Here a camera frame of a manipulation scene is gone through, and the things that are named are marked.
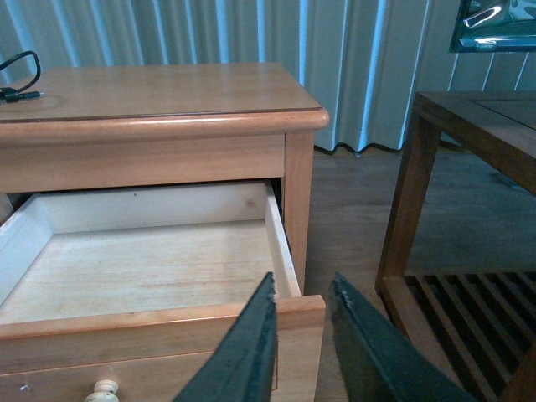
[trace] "black cable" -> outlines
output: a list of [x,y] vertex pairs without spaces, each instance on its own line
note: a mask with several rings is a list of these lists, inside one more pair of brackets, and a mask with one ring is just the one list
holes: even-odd
[[28,50],[26,52],[16,54],[11,59],[3,62],[2,64],[0,64],[0,71],[7,68],[9,65],[15,63],[17,60],[21,59],[22,57],[26,57],[26,56],[33,56],[33,59],[35,60],[35,67],[37,68],[37,72],[35,73],[34,78],[28,84],[26,84],[25,86],[21,86],[17,90],[15,90],[14,88],[10,88],[10,87],[0,88],[0,101],[6,101],[7,103],[12,103],[12,102],[18,102],[21,99],[39,98],[41,96],[41,93],[37,91],[26,92],[25,94],[21,93],[27,90],[33,84],[35,84],[37,80],[39,79],[39,77],[41,76],[41,64],[39,63],[37,54],[33,52],[32,50]]

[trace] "slatted shelf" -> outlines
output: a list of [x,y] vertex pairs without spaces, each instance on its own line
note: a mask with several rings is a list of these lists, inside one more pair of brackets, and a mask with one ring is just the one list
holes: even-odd
[[536,340],[536,274],[406,276],[463,386],[495,401]]

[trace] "curtain fold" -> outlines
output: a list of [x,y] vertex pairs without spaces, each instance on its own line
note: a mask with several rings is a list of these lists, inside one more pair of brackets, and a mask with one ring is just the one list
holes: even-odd
[[[316,144],[400,149],[417,90],[534,90],[536,54],[449,54],[443,0],[0,0],[0,61],[60,66],[276,61],[331,116]],[[32,74],[25,61],[0,85]]]

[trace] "drawer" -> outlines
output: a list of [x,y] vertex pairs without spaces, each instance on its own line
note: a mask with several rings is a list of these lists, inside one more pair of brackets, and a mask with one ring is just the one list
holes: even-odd
[[0,227],[0,270],[0,394],[49,400],[68,381],[77,400],[114,379],[138,401],[164,378],[151,400],[169,401],[173,367],[193,375],[273,271],[273,400],[314,397],[325,306],[301,296],[263,182],[36,194]]

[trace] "drawer knob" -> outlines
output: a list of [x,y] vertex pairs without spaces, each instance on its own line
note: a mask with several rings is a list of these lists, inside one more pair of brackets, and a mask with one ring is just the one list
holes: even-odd
[[116,392],[119,389],[117,382],[111,379],[102,379],[97,381],[93,394],[88,396],[84,402],[119,402]]

